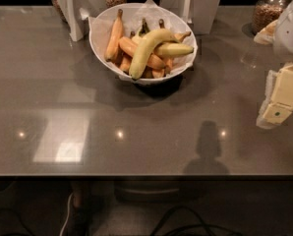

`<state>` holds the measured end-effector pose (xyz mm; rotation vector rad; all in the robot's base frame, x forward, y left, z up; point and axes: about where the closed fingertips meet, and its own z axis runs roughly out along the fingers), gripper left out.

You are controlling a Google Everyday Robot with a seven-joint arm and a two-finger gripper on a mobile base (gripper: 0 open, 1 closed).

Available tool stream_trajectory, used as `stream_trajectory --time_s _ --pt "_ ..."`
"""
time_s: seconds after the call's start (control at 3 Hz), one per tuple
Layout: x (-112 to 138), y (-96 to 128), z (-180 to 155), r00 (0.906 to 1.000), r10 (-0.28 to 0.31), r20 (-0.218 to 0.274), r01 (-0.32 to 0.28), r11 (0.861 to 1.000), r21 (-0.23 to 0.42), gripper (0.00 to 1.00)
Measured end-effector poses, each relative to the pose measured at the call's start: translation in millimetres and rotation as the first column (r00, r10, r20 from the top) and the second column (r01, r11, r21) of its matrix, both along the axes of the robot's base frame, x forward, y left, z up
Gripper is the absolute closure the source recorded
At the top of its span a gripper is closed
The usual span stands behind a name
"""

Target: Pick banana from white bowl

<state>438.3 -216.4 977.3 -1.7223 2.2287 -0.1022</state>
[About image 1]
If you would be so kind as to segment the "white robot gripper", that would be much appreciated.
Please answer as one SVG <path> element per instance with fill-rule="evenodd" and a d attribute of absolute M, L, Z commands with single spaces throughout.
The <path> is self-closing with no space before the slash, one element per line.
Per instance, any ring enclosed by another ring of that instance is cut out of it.
<path fill-rule="evenodd" d="M 273 44 L 273 52 L 282 62 L 293 62 L 293 0 L 277 21 L 255 35 L 254 42 Z M 293 63 L 286 63 L 278 72 L 268 72 L 264 95 L 256 125 L 273 129 L 293 113 Z"/>

